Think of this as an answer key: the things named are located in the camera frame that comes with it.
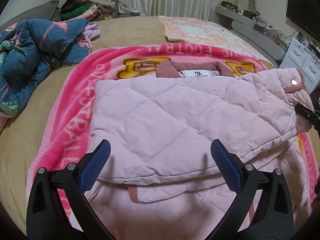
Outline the pile of folded clothes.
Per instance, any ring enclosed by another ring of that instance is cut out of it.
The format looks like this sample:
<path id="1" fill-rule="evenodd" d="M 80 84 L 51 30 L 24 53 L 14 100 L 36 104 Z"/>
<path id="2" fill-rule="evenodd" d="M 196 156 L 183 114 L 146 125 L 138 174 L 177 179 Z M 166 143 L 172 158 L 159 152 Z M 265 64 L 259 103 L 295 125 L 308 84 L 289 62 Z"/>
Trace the pile of folded clothes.
<path id="1" fill-rule="evenodd" d="M 63 21 L 86 19 L 89 22 L 110 20 L 119 16 L 117 0 L 67 0 L 59 9 Z"/>

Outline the pink football fleece blanket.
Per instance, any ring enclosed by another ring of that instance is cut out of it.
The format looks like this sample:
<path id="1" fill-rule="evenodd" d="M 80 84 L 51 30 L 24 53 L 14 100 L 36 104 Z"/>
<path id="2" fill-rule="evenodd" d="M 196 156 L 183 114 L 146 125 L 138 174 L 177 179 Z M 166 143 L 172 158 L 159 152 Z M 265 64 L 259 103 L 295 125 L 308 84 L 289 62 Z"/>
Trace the pink football fleece blanket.
<path id="1" fill-rule="evenodd" d="M 217 76 L 240 77 L 269 69 L 255 58 L 199 44 L 116 47 L 88 55 L 70 72 L 54 103 L 39 152 L 29 168 L 27 187 L 31 187 L 38 168 L 58 170 L 91 152 L 88 146 L 95 102 L 94 87 L 98 81 L 175 75 L 186 71 L 195 74 L 200 70 Z M 296 135 L 301 155 L 300 139 L 307 132 Z M 315 184 L 317 171 L 308 170 L 306 158 L 302 157 L 312 202 L 314 194 L 311 187 Z"/>

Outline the grey cluttered shelf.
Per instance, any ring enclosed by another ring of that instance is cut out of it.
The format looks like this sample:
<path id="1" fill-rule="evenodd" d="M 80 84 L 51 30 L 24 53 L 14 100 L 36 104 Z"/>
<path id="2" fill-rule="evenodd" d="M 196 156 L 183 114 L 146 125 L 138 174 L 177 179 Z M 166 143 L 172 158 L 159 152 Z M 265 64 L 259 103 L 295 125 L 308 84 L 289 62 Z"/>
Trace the grey cluttered shelf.
<path id="1" fill-rule="evenodd" d="M 271 63 L 278 68 L 285 55 L 285 50 L 274 43 L 269 37 L 254 30 L 254 21 L 232 12 L 222 9 L 219 5 L 215 7 L 215 22 L 222 25 L 232 33 L 249 43 L 259 53 L 264 55 Z"/>

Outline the pink quilted jacket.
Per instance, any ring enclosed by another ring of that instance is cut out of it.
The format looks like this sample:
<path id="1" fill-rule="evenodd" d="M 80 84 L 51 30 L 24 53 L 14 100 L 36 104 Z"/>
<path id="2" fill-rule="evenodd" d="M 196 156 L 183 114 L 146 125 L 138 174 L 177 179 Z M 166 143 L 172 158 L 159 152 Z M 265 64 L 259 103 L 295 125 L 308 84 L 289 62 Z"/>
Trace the pink quilted jacket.
<path id="1" fill-rule="evenodd" d="M 111 156 L 86 197 L 117 239 L 204 239 L 230 207 L 213 161 L 219 139 L 244 163 L 283 171 L 294 228 L 310 213 L 309 181 L 296 135 L 312 107 L 295 68 L 240 77 L 204 70 L 95 84 L 88 150 L 104 139 Z"/>

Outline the black wall television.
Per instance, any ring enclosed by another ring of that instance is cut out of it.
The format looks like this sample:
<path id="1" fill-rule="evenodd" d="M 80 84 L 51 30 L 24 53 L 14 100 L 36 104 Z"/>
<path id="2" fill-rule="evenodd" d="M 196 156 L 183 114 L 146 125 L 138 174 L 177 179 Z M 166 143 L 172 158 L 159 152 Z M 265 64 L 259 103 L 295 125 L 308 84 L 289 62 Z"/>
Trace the black wall television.
<path id="1" fill-rule="evenodd" d="M 287 0 L 286 17 L 319 40 L 319 12 L 310 0 Z"/>

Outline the pink checkered kitty blanket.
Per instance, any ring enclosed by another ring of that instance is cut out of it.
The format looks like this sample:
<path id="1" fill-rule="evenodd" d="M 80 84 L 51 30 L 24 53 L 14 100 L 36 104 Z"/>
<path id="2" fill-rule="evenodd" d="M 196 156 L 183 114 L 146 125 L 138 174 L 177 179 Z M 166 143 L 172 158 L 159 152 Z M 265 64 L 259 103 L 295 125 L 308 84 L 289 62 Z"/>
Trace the pink checkered kitty blanket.
<path id="1" fill-rule="evenodd" d="M 167 16 L 158 16 L 157 20 L 163 25 L 164 35 L 169 42 L 213 46 L 271 62 L 243 38 L 217 23 L 197 18 Z"/>

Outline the tan bed sheet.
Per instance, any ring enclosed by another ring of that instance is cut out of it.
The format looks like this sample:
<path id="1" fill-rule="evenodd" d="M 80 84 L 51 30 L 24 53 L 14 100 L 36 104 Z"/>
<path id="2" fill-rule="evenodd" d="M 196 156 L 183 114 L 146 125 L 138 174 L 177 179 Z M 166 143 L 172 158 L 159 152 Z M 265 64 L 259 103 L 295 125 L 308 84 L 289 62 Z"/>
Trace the tan bed sheet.
<path id="1" fill-rule="evenodd" d="M 116 18 L 98 26 L 101 33 L 93 41 L 93 50 L 167 42 L 163 24 L 155 16 Z M 22 233 L 26 233 L 28 170 L 40 148 L 50 110 L 72 69 L 65 66 L 53 71 L 33 92 L 21 115 L 10 119 L 1 132 L 1 203 Z"/>

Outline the white drawer chest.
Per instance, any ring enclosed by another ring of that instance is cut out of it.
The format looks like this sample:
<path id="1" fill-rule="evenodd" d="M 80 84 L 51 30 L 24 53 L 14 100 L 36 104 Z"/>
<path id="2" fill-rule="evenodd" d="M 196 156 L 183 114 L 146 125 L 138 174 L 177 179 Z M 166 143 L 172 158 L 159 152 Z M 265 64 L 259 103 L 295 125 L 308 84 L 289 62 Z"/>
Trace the white drawer chest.
<path id="1" fill-rule="evenodd" d="M 319 58 L 296 38 L 292 39 L 279 68 L 301 70 L 309 93 L 312 93 L 319 85 Z"/>

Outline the grey bed headboard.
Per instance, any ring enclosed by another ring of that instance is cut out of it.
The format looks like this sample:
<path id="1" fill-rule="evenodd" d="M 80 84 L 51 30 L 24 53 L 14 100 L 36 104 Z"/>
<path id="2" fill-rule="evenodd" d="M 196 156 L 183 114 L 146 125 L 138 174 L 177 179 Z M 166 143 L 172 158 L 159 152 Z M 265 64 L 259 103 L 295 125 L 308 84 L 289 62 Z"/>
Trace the grey bed headboard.
<path id="1" fill-rule="evenodd" d="M 7 27 L 11 26 L 14 23 L 17 23 L 23 20 L 29 20 L 32 18 L 39 18 L 39 19 L 44 19 L 49 21 L 61 21 L 58 5 L 59 5 L 59 0 L 50 0 L 47 3 L 38 5 L 27 11 L 24 11 L 21 14 L 3 23 L 1 25 L 1 31 L 4 31 Z"/>

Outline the blue flamingo print duvet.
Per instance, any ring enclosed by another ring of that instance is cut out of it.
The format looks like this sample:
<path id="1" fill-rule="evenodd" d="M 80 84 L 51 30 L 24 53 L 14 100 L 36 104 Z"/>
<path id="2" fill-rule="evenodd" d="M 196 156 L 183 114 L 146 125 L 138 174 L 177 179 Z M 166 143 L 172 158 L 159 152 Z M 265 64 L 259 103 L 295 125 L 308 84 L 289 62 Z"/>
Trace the blue flamingo print duvet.
<path id="1" fill-rule="evenodd" d="M 33 18 L 1 31 L 1 116 L 20 114 L 53 69 L 79 64 L 99 35 L 98 25 L 86 19 Z"/>

